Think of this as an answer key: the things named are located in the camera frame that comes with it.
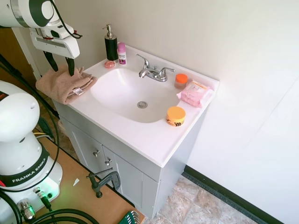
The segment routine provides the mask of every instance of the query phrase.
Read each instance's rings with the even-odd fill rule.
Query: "faucet handle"
[[[164,67],[164,68],[162,68],[161,71],[159,72],[159,76],[160,76],[161,78],[165,78],[165,77],[166,77],[166,70],[175,72],[174,69]]]
[[[145,57],[141,56],[140,54],[137,54],[136,56],[139,56],[139,57],[144,59],[144,65],[143,65],[144,69],[149,69],[150,68],[150,63]]]

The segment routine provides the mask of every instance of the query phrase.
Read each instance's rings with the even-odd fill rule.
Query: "cabinet door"
[[[105,164],[102,145],[67,120],[63,118],[61,120],[80,162],[93,173],[108,169]],[[106,174],[103,173],[98,176],[99,178],[103,178]]]
[[[110,167],[117,171],[121,178],[119,192],[130,200],[138,210],[142,209],[142,172],[108,148],[103,146],[106,161],[111,160]]]

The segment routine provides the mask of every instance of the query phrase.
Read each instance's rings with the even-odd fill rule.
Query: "wooden door frame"
[[[36,80],[39,80],[41,78],[41,74],[39,73],[39,70],[37,69],[36,63],[33,60],[33,57],[26,45],[26,42],[24,41],[24,38],[19,30],[19,28],[12,28],[13,33],[15,35],[15,37],[17,38],[17,41],[27,59],[27,62],[31,65],[32,69],[33,69],[33,74],[36,78]]]

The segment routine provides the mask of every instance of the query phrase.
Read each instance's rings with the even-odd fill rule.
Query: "towel tag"
[[[78,96],[80,96],[82,93],[84,93],[85,91],[83,91],[81,88],[76,88],[75,90],[73,90],[73,92],[75,94],[77,94]]]

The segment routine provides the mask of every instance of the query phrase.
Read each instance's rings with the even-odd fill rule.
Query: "chrome faucet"
[[[144,59],[143,69],[139,72],[139,77],[141,77],[141,78],[148,76],[148,77],[150,77],[154,80],[157,80],[159,82],[165,82],[165,81],[167,81],[166,70],[175,72],[174,69],[170,69],[170,68],[166,68],[166,67],[162,68],[161,71],[158,71],[156,67],[154,67],[154,68],[150,67],[150,63],[145,57],[143,57],[139,54],[137,54],[136,56],[139,56]]]

